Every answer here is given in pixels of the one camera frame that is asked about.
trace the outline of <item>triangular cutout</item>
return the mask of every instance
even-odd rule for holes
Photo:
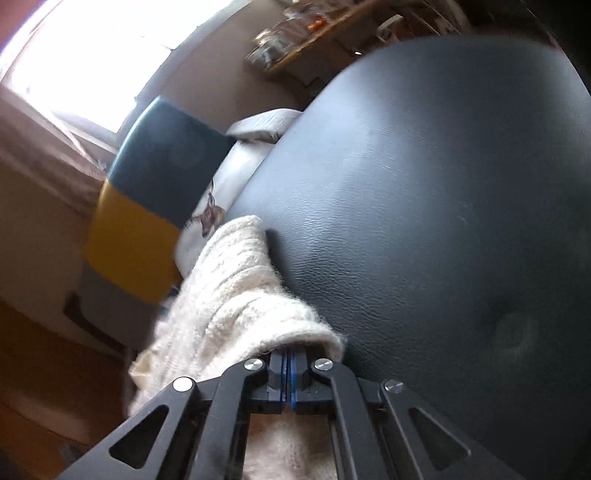
[[[411,419],[436,470],[445,470],[468,456],[468,451],[418,408],[409,410]]]
[[[167,415],[166,405],[156,407],[109,449],[111,456],[135,469],[142,468]]]

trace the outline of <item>white pillow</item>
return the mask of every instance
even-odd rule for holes
[[[228,152],[178,238],[174,262],[184,278],[189,276],[207,240],[222,224],[226,212],[273,147],[269,143],[239,140]]]
[[[234,123],[228,128],[226,135],[239,140],[277,143],[300,115],[300,111],[291,108],[270,110]]]

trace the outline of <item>wooden shelf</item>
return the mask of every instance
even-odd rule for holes
[[[370,13],[375,5],[382,1],[384,0],[365,0],[360,4],[348,8],[340,17],[329,21],[329,23],[322,30],[309,36],[306,41],[295,46],[294,49],[280,61],[266,69],[264,71],[265,74],[270,76],[277,74],[295,59],[299,58],[303,53],[311,50],[320,43],[324,43],[325,41],[333,39],[359,18]]]

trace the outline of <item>black leather seat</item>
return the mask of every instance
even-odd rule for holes
[[[285,283],[529,479],[591,426],[591,99],[560,51],[417,40],[339,75],[229,212]]]

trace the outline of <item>silver screw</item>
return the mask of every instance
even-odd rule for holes
[[[244,368],[247,370],[260,370],[263,366],[263,362],[260,358],[249,358],[244,362]]]
[[[173,382],[173,388],[177,392],[186,392],[193,388],[193,380],[191,380],[189,377],[178,377]]]
[[[314,368],[323,372],[330,370],[332,366],[333,362],[328,358],[319,358],[316,362],[314,362]]]
[[[400,393],[402,390],[404,390],[404,384],[400,380],[388,380],[384,384],[384,388],[388,392]]]

